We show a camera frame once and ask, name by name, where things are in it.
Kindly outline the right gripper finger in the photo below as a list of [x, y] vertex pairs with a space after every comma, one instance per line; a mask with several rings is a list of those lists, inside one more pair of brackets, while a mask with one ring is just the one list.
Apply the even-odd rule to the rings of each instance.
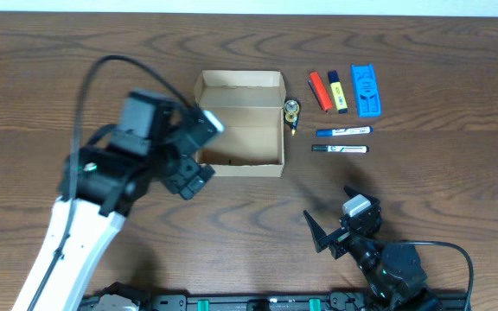
[[379, 204], [378, 198], [375, 198], [375, 197], [368, 195], [368, 194], [364, 194], [364, 193], [362, 193], [362, 192], [360, 192], [360, 191], [358, 191], [350, 186], [344, 186], [343, 190], [350, 199], [353, 199], [357, 195], [362, 195], [364, 198], [366, 198], [367, 200], [370, 201], [372, 206], [376, 206]]
[[335, 243], [338, 240], [339, 234], [337, 232], [327, 234], [308, 211], [304, 211], [303, 216], [310, 228], [313, 244], [317, 253], [325, 250], [330, 244]]

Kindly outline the blue whiteboard marker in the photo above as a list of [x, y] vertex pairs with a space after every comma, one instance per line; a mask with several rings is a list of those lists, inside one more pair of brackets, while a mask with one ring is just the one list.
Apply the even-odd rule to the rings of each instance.
[[352, 136], [352, 135], [370, 134], [373, 131], [374, 129], [371, 126], [363, 126], [363, 127], [318, 130], [316, 132], [316, 135], [318, 137]]

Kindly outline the brown cardboard box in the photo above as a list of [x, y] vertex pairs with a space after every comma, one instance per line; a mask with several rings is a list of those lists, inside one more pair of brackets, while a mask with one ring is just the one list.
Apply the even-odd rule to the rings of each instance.
[[222, 177], [279, 177], [284, 170], [284, 77], [279, 71], [204, 70], [194, 94], [224, 131], [196, 154]]

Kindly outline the yellow highlighter pen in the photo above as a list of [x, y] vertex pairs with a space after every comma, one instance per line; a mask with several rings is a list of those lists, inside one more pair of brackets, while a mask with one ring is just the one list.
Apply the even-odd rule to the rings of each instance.
[[335, 102], [335, 108], [337, 109], [339, 114], [347, 113], [348, 104], [345, 99], [342, 84], [336, 70], [328, 72], [328, 80], [332, 91], [333, 100]]

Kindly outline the blue plastic stapler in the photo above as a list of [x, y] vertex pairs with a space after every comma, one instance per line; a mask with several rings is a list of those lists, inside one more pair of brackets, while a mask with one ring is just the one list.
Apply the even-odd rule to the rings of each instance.
[[351, 78], [358, 116], [379, 117], [382, 108], [374, 66], [372, 64], [352, 65]]

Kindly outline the correction tape dispenser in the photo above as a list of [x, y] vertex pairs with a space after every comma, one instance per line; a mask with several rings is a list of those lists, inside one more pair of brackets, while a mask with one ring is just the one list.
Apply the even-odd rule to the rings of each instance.
[[284, 102], [284, 122], [290, 127], [290, 133], [293, 136], [297, 132], [300, 111], [301, 105], [296, 98], [290, 98]]

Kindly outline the orange highlighter pen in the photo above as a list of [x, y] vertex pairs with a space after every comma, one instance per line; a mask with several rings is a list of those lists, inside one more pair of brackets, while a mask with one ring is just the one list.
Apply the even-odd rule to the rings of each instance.
[[310, 87], [322, 110], [325, 112], [331, 110], [333, 108], [331, 99], [318, 72], [310, 73]]

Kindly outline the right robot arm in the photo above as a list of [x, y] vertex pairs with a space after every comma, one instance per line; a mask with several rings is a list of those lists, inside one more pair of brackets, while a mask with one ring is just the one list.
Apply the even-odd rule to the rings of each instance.
[[317, 252], [330, 250], [338, 259], [350, 254], [366, 278], [377, 302], [387, 310], [441, 310], [439, 298], [428, 288], [427, 275], [415, 247], [374, 238], [382, 224], [380, 200], [345, 186], [340, 227], [330, 234], [305, 211]]

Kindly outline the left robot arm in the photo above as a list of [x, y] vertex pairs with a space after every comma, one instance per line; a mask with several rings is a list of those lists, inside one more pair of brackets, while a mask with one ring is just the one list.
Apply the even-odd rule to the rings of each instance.
[[224, 129], [211, 111], [130, 92], [118, 124], [100, 128], [69, 156], [41, 250], [13, 308], [75, 310], [135, 201], [153, 181], [192, 199], [214, 174], [194, 155]]

